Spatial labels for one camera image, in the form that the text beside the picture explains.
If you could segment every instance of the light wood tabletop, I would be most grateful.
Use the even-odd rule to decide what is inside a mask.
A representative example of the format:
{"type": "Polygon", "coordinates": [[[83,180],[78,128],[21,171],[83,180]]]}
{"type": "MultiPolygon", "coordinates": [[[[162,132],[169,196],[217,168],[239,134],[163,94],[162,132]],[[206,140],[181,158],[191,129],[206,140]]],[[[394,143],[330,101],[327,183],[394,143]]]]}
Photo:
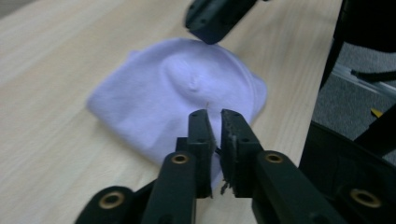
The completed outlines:
{"type": "MultiPolygon", "coordinates": [[[[91,196],[138,190],[159,167],[85,106],[128,52],[188,37],[190,1],[37,0],[0,17],[0,223],[73,223],[91,196]]],[[[252,124],[296,164],[314,110],[341,0],[258,2],[219,44],[268,86],[252,124]]],[[[197,223],[255,223],[231,192],[198,200],[197,223]]]]}

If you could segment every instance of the folded cloth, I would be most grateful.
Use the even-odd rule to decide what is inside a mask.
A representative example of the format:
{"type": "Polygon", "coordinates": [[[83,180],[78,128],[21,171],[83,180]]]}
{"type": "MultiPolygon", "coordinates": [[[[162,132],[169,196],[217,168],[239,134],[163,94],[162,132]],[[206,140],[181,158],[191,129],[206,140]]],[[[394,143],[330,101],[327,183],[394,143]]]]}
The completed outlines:
{"type": "MultiPolygon", "coordinates": [[[[188,136],[188,116],[207,109],[219,144],[222,108],[251,122],[266,99],[266,86],[219,45],[174,38],[132,51],[127,61],[97,87],[88,108],[132,149],[162,164],[178,137],[188,136]]],[[[212,160],[212,187],[221,178],[212,160]]]]}

